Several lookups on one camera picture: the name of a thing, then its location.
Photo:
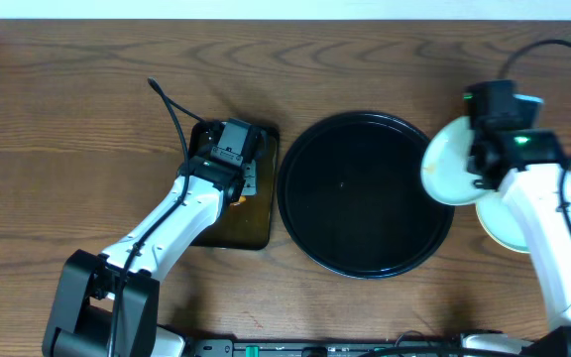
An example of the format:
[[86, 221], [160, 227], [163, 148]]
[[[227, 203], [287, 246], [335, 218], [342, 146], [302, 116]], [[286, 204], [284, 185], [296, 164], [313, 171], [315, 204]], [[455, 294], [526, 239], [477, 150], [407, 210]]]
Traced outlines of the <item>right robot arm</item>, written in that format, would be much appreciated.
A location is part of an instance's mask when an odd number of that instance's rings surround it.
[[550, 331], [523, 356], [571, 356], [571, 173], [547, 130], [476, 132], [467, 169], [498, 192], [522, 231]]

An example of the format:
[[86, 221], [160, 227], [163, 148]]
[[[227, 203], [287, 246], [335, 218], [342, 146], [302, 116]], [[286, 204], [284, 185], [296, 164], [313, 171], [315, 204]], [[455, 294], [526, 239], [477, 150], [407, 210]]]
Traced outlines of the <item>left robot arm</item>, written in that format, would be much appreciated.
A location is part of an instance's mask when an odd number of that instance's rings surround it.
[[256, 161], [193, 157], [163, 201], [128, 235], [63, 265], [47, 324], [46, 356], [179, 356], [185, 339], [158, 325], [160, 286], [195, 238], [237, 201]]

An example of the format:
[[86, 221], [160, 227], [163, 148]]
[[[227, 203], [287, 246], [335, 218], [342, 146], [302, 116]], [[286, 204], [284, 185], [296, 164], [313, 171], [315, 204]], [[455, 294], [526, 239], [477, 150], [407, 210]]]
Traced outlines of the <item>light blue plate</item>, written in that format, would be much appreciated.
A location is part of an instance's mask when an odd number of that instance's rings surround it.
[[452, 206], [473, 204], [489, 192], [476, 188], [480, 177], [467, 171], [474, 138], [468, 116], [461, 116], [430, 141], [421, 161], [423, 188], [436, 201]]
[[529, 253], [521, 229], [497, 192], [481, 197], [475, 206], [482, 227], [498, 244], [518, 253]]

